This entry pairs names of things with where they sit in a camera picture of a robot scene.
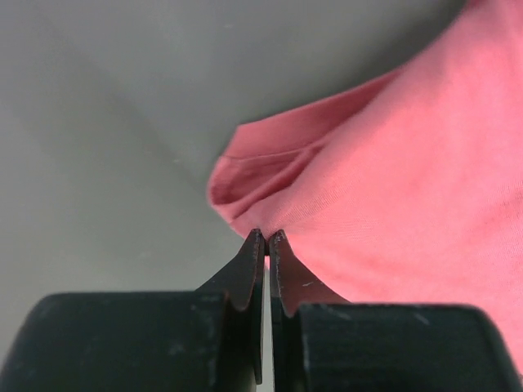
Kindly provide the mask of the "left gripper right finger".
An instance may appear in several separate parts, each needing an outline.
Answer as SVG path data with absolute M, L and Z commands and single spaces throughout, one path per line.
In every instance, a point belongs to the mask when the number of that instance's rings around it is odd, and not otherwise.
M 278 391 L 519 391 L 494 323 L 467 305 L 350 303 L 269 242 Z

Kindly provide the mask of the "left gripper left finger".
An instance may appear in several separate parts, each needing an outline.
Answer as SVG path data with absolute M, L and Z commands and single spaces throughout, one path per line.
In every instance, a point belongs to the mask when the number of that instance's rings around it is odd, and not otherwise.
M 66 292 L 28 313 L 4 391 L 253 391 L 262 383 L 266 242 L 259 230 L 201 287 Z

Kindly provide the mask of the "red t shirt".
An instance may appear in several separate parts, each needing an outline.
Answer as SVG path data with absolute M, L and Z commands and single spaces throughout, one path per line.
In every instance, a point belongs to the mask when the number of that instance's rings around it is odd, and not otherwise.
M 349 301 L 482 308 L 521 364 L 521 2 L 471 1 L 398 69 L 238 127 L 207 194 Z

